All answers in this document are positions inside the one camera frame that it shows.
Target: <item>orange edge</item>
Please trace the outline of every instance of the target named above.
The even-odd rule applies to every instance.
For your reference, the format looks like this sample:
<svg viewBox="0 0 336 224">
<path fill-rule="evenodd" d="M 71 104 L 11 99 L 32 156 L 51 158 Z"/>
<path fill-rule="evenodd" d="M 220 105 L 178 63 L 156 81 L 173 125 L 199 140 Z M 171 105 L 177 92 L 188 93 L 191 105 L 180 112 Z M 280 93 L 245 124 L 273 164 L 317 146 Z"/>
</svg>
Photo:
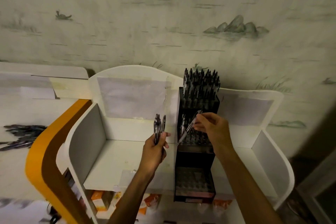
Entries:
<svg viewBox="0 0 336 224">
<path fill-rule="evenodd" d="M 91 104 L 91 100 L 77 100 L 36 138 L 26 160 L 25 172 L 28 180 L 68 224 L 92 222 L 58 170 L 56 155 L 72 126 Z"/>
</svg>

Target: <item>forearm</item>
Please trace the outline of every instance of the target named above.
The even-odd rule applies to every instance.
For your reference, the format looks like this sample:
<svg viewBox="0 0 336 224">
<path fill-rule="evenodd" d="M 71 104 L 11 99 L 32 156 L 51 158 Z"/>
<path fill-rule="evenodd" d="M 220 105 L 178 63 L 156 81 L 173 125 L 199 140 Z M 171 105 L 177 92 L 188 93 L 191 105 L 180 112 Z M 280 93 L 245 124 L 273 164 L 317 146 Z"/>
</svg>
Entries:
<svg viewBox="0 0 336 224">
<path fill-rule="evenodd" d="M 282 224 L 238 154 L 233 149 L 221 149 L 218 152 L 216 156 L 225 170 L 246 224 Z"/>
<path fill-rule="evenodd" d="M 108 224 L 134 224 L 137 213 L 151 177 L 137 172 L 121 197 Z"/>
</svg>

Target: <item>painted wall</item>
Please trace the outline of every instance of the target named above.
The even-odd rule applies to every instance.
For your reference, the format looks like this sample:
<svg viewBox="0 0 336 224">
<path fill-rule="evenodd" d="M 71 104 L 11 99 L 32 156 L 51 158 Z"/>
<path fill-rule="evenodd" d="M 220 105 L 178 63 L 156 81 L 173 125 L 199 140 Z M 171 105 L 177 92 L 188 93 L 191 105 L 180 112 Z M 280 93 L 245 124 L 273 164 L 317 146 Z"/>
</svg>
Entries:
<svg viewBox="0 0 336 224">
<path fill-rule="evenodd" d="M 2 61 L 208 67 L 223 87 L 283 92 L 267 130 L 288 157 L 335 101 L 336 0 L 0 0 L 0 12 Z"/>
</svg>

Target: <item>bird illustration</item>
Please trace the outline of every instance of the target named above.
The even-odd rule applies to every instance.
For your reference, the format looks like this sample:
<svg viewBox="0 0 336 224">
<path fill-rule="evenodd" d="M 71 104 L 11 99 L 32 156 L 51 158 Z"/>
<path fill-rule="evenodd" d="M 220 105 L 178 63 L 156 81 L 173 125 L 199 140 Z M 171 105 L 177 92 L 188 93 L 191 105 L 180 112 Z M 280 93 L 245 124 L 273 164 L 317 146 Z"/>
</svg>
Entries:
<svg viewBox="0 0 336 224">
<path fill-rule="evenodd" d="M 56 16 L 56 19 L 58 19 L 58 20 L 69 20 L 72 15 L 66 16 L 64 14 L 60 14 L 60 11 L 57 10 L 55 16 Z"/>
</svg>

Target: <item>black pen organizer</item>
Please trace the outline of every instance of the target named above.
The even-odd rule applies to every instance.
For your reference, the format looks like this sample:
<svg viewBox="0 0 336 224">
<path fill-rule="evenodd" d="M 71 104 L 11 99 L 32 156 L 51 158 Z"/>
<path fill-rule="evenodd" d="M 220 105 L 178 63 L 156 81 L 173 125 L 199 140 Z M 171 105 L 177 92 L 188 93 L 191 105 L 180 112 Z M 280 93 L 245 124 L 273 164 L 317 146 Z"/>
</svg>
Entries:
<svg viewBox="0 0 336 224">
<path fill-rule="evenodd" d="M 184 99 L 183 88 L 179 88 L 177 116 L 177 138 L 181 137 L 182 119 L 190 124 L 198 110 L 217 113 L 219 99 Z M 186 139 L 177 146 L 175 162 L 174 201 L 211 204 L 216 190 L 211 166 L 215 158 L 212 144 L 206 133 L 192 129 Z"/>
</svg>

